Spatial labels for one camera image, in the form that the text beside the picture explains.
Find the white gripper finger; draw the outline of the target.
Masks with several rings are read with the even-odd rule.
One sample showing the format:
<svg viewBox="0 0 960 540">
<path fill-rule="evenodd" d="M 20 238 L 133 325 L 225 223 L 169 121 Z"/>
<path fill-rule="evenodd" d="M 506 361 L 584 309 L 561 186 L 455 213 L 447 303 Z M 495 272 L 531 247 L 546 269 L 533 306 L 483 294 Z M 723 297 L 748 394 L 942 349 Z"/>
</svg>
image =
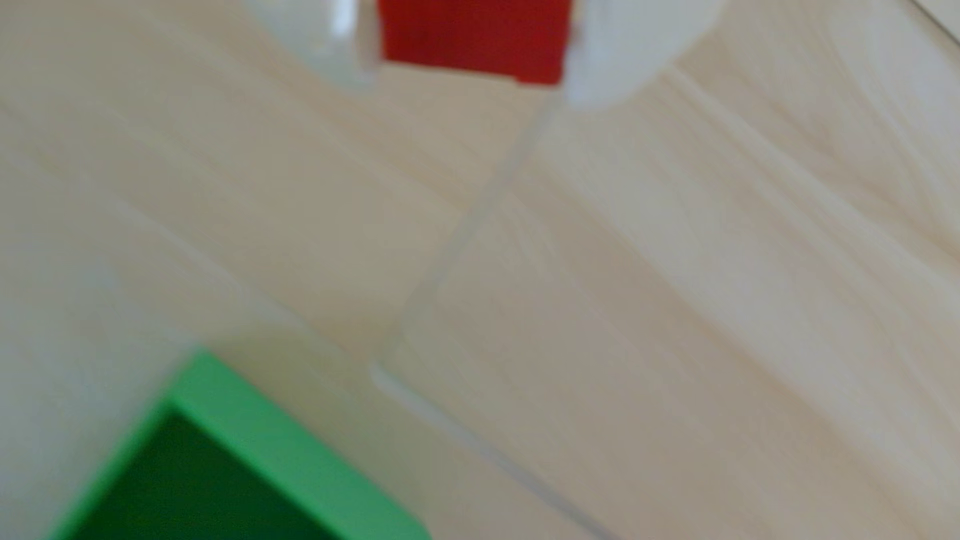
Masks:
<svg viewBox="0 0 960 540">
<path fill-rule="evenodd" d="M 576 1 L 562 94 L 577 110 L 625 101 L 714 29 L 727 1 Z"/>
<path fill-rule="evenodd" d="M 382 62 L 374 1 L 246 1 L 284 48 L 322 79 L 352 92 L 372 87 Z"/>
</svg>

